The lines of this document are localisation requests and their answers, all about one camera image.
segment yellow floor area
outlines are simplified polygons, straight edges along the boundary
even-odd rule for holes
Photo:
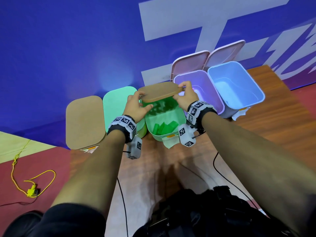
[[[0,163],[13,160],[14,156],[22,150],[27,141],[28,139],[26,138],[0,131]],[[53,147],[55,146],[37,141],[30,141],[20,154],[20,157],[51,149]]]

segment bin lid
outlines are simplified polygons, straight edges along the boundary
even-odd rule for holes
[[[212,66],[232,61],[245,43],[245,40],[240,40],[215,49],[208,56],[203,70],[207,71]]]
[[[106,131],[108,131],[111,122],[117,116],[123,114],[128,96],[134,95],[135,91],[137,91],[136,88],[127,86],[109,91],[105,94],[103,97],[103,110]]]
[[[66,144],[70,149],[98,145],[105,135],[100,97],[88,96],[69,103],[66,108]]]
[[[170,81],[173,81],[177,75],[202,70],[209,55],[209,51],[199,51],[177,58],[172,63]]]
[[[142,102],[149,103],[176,95],[180,93],[183,88],[179,88],[176,83],[168,81],[141,87],[138,90],[145,92],[145,95],[140,97]]]

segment green block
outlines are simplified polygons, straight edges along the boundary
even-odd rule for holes
[[[165,127],[165,123],[162,123],[162,124],[159,126],[158,132],[157,132],[158,135],[161,135],[161,132],[162,132],[162,130],[163,130],[164,127]]]
[[[153,134],[154,134],[154,135],[157,135],[157,133],[158,133],[158,128],[159,128],[159,124],[155,124],[154,130],[153,130]]]
[[[165,125],[162,132],[161,132],[161,135],[166,135],[166,134],[169,134],[173,131],[172,127],[169,126],[169,125]]]
[[[178,127],[178,125],[179,124],[176,121],[170,122],[169,126],[172,127],[172,131],[171,132],[173,132],[176,129],[176,127]]]

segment black cable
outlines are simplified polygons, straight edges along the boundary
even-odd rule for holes
[[[125,221],[126,221],[126,235],[128,237],[128,228],[127,228],[127,215],[126,215],[126,208],[125,208],[125,202],[124,202],[124,197],[123,197],[123,192],[122,192],[122,188],[121,188],[121,185],[119,183],[119,178],[118,179],[118,186],[119,186],[119,189],[121,191],[121,195],[122,195],[122,199],[123,199],[123,205],[124,205],[124,211],[125,211]]]
[[[213,160],[213,167],[214,167],[214,169],[225,179],[225,180],[227,180],[229,183],[231,183],[233,186],[235,186],[232,182],[230,182],[225,176],[223,176],[217,169],[216,169],[216,167],[215,167],[215,159],[216,159],[216,157],[218,156],[218,153],[216,154],[216,156],[215,156],[215,158],[214,158],[214,160]],[[240,192],[241,193],[243,193],[249,200],[250,200],[250,202],[256,207],[256,209],[257,210],[259,210],[258,209],[258,207],[253,203],[253,201],[248,197],[248,195],[246,195],[241,189],[239,189],[237,186],[235,186],[238,190],[240,190]]]
[[[6,206],[6,205],[11,205],[11,204],[29,205],[29,204],[33,204],[36,199],[37,199],[37,196],[35,197],[35,199],[34,199],[32,202],[22,202],[22,201],[19,201],[19,202],[14,202],[14,203],[2,204],[2,205],[0,205],[0,207],[1,207],[1,206]]]

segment brown bin lid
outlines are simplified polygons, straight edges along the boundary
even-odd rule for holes
[[[179,88],[173,82],[161,82],[150,86],[141,87],[138,89],[146,94],[142,95],[140,99],[142,102],[154,102],[180,93],[183,88]]]
[[[70,149],[98,145],[105,135],[100,97],[88,96],[69,103],[66,109],[66,144]]]

